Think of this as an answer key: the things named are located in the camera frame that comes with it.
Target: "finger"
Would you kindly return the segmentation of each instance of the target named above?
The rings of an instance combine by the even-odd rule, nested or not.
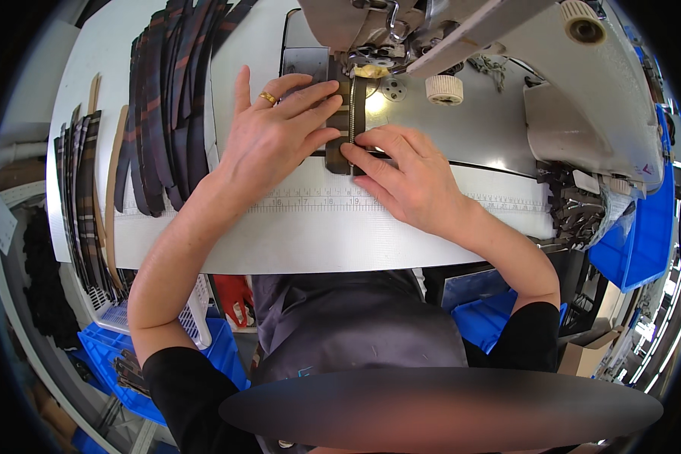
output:
[[[320,103],[318,107],[306,110],[290,121],[302,134],[309,134],[314,129],[318,129],[332,114],[335,114],[341,104],[343,104],[342,96],[331,96]]]
[[[316,129],[308,134],[308,137],[306,137],[300,145],[300,154],[302,154],[302,158],[307,158],[313,154],[313,151],[323,146],[323,144],[337,139],[340,136],[341,133],[336,128]]]
[[[366,172],[366,175],[373,178],[387,190],[394,192],[396,188],[403,184],[404,175],[399,169],[391,166],[383,159],[374,158],[363,148],[352,143],[344,143],[340,147],[340,152],[343,153],[346,159],[360,167]]]
[[[292,87],[299,85],[307,85],[313,81],[313,76],[309,74],[285,74],[283,77],[272,79],[262,89],[263,92],[268,92],[276,99],[280,99],[285,92]],[[273,104],[265,98],[258,96],[253,107],[255,109],[269,109]]]
[[[411,147],[424,158],[429,158],[433,155],[441,155],[442,152],[429,139],[429,137],[418,129],[404,128],[395,124],[385,124],[378,127],[382,131],[388,131],[395,134],[400,134],[411,145]]]
[[[322,82],[309,86],[306,89],[298,90],[287,99],[282,100],[281,104],[277,105],[277,112],[285,118],[293,118],[337,90],[338,81]]]
[[[243,65],[235,80],[235,115],[250,108],[250,67]]]
[[[419,154],[406,139],[396,132],[379,128],[370,129],[357,135],[356,143],[366,147],[379,147],[399,164],[402,171],[410,162],[419,158]]]
[[[381,186],[376,182],[373,178],[369,177],[368,175],[364,175],[362,177],[355,177],[353,178],[353,183],[357,184],[358,186],[361,186],[363,189],[366,190],[367,193],[373,196],[378,203],[383,205],[387,210],[389,210],[389,213],[391,216],[395,217],[399,221],[404,221],[402,219],[404,212],[401,209],[401,205],[399,204],[399,201],[396,200],[396,198],[390,194],[389,191],[386,190],[385,187]]]

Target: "gray apron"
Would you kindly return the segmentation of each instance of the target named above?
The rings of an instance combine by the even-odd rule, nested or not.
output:
[[[468,367],[454,320],[424,302],[408,269],[253,276],[253,299],[265,353],[253,386],[353,369]],[[314,448],[257,439],[265,454]]]

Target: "forearm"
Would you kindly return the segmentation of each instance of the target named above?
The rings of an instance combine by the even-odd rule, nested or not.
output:
[[[449,238],[495,267],[518,294],[520,306],[538,301],[560,306],[560,284],[555,268],[536,245],[517,230],[492,216],[478,202],[465,197],[468,215]]]
[[[209,252],[242,214],[216,196],[222,183],[217,174],[204,178],[146,256],[128,299],[131,331],[176,320]]]

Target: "white knob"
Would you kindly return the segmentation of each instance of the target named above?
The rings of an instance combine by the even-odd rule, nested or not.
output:
[[[462,80],[446,74],[426,79],[426,98],[432,104],[459,105],[464,100]]]
[[[565,0],[560,5],[565,34],[583,46],[598,46],[607,37],[603,23],[592,8],[581,0]]]

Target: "gold ring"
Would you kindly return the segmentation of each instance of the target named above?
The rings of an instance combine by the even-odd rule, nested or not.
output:
[[[260,97],[270,101],[272,105],[275,105],[275,103],[277,103],[277,98],[275,96],[270,95],[268,92],[260,93]]]

